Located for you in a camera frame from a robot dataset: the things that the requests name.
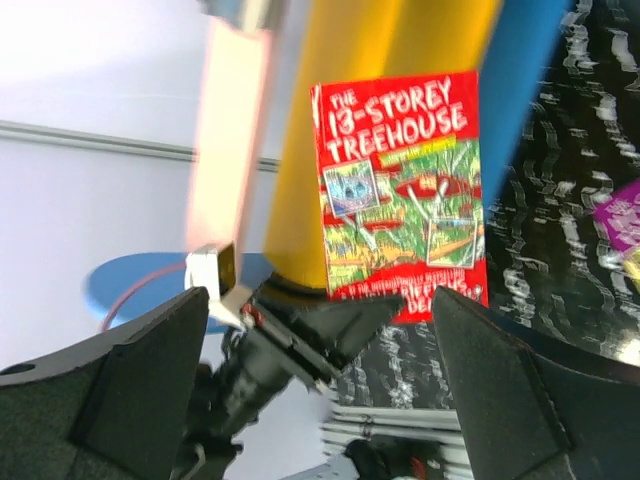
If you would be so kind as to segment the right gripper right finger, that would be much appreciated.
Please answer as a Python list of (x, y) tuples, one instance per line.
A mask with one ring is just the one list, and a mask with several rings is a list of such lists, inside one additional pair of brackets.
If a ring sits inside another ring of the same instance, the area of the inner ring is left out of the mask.
[(445, 287), (432, 312), (475, 478), (638, 478), (638, 367)]

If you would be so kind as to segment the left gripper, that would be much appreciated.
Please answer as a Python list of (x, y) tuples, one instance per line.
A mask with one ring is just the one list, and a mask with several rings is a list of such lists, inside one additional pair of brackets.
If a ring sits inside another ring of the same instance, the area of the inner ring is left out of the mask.
[(405, 306), (398, 294), (330, 301), (263, 295), (243, 307), (247, 323), (221, 344), (213, 374), (220, 395), (275, 395), (293, 377), (320, 390)]

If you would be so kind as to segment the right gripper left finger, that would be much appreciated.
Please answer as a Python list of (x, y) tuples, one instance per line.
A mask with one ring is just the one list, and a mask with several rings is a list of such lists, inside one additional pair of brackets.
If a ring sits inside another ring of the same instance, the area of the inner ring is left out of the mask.
[(143, 316), (1, 372), (4, 479), (166, 479), (208, 319), (192, 288)]

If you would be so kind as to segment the red 13-Storey Treehouse book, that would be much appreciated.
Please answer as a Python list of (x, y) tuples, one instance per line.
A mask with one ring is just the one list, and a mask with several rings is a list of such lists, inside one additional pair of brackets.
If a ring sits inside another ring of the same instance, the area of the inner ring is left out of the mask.
[(486, 304), (478, 75), (311, 88), (327, 292), (398, 294), (428, 322), (439, 287)]

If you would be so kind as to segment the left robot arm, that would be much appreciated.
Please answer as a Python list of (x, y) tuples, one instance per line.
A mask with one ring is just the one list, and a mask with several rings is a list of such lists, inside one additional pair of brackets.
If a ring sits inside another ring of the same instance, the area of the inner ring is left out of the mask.
[(199, 365), (174, 479), (221, 479), (241, 452), (233, 438), (294, 378), (322, 392), (403, 308), (399, 295), (332, 302), (323, 294), (255, 293), (252, 320), (217, 369)]

